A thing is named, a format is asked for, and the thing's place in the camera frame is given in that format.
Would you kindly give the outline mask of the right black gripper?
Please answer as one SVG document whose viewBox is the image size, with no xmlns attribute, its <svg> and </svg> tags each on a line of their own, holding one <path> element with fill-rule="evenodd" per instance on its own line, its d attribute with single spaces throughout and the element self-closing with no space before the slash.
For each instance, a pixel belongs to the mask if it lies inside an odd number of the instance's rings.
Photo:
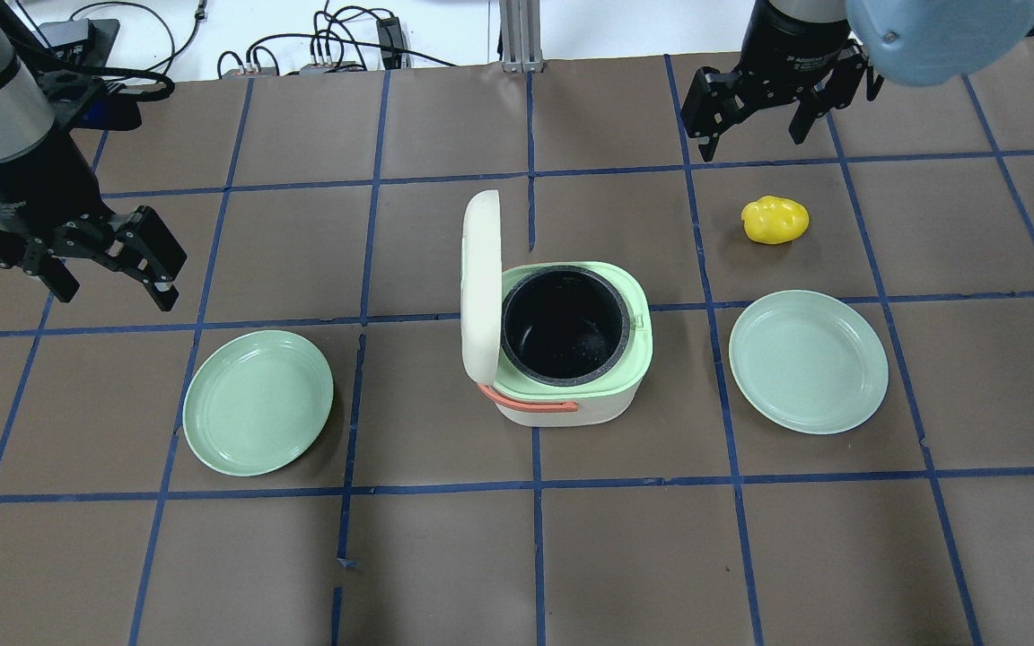
<svg viewBox="0 0 1034 646">
<path fill-rule="evenodd" d="M 850 33 L 845 9 L 752 11 L 734 70 L 698 68 L 685 95 L 681 123 L 701 160 L 713 162 L 725 132 L 758 107 L 786 105 L 804 92 L 788 127 L 793 143 L 803 144 L 818 119 L 854 101 L 862 82 L 872 100 L 870 58 L 862 45 L 846 45 Z"/>
</svg>

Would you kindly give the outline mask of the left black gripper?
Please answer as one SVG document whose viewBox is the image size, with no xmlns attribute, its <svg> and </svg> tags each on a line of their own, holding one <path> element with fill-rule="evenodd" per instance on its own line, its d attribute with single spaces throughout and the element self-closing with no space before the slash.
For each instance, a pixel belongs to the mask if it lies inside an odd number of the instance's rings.
<svg viewBox="0 0 1034 646">
<path fill-rule="evenodd" d="M 36 278 L 58 302 L 81 283 L 67 260 L 89 260 L 135 279 L 169 312 L 188 254 L 159 213 L 140 205 L 116 214 L 95 184 L 0 184 L 0 268 Z"/>
</svg>

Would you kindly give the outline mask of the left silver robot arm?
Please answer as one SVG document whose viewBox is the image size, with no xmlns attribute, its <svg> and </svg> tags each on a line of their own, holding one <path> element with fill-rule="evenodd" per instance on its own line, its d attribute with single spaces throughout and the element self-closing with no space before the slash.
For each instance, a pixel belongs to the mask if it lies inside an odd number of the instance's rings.
<svg viewBox="0 0 1034 646">
<path fill-rule="evenodd" d="M 130 131 L 140 103 L 168 99 L 168 74 L 79 65 L 57 57 L 0 1 L 0 268 L 17 268 L 69 302 L 70 258 L 140 283 L 161 311 L 175 307 L 188 254 L 152 207 L 119 213 L 74 142 L 77 128 Z"/>
</svg>

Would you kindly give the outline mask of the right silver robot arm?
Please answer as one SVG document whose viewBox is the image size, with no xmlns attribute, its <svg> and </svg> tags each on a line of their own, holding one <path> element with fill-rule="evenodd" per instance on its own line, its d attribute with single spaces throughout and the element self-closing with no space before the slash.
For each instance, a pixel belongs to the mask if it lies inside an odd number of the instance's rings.
<svg viewBox="0 0 1034 646">
<path fill-rule="evenodd" d="M 731 127 L 793 106 L 801 144 L 817 121 L 881 87 L 944 84 L 1034 37 L 1034 1 L 758 1 L 731 71 L 703 66 L 680 115 L 705 162 Z"/>
</svg>

